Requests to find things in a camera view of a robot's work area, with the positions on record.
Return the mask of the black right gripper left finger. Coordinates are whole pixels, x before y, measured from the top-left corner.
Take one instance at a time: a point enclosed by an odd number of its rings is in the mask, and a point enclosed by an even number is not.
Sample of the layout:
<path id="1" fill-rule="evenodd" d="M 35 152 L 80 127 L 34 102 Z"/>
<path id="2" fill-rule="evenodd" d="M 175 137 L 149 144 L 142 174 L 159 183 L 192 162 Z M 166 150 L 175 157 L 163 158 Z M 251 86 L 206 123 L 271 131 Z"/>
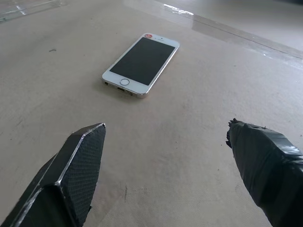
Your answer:
<path id="1" fill-rule="evenodd" d="M 83 227 L 98 182 L 106 125 L 72 133 L 37 172 L 0 227 Z"/>

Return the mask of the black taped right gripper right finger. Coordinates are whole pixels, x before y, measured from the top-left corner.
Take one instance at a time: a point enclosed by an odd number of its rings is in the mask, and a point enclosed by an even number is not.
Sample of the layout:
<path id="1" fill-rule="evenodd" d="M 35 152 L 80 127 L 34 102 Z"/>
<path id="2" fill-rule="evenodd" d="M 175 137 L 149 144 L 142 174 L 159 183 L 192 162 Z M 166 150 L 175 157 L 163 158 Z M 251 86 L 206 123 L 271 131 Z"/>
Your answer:
<path id="1" fill-rule="evenodd" d="M 236 119 L 226 138 L 246 189 L 272 227 L 303 227 L 303 152 L 279 132 Z"/>

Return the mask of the white smartphone with black screen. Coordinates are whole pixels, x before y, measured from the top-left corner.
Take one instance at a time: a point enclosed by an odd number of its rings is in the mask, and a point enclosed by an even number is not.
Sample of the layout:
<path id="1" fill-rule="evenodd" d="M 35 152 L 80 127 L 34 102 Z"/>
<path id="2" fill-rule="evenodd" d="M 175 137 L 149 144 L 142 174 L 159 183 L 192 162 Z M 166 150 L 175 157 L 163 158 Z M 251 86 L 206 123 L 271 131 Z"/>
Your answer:
<path id="1" fill-rule="evenodd" d="M 179 46 L 175 40 L 145 33 L 102 74 L 102 82 L 136 98 L 145 98 Z"/>

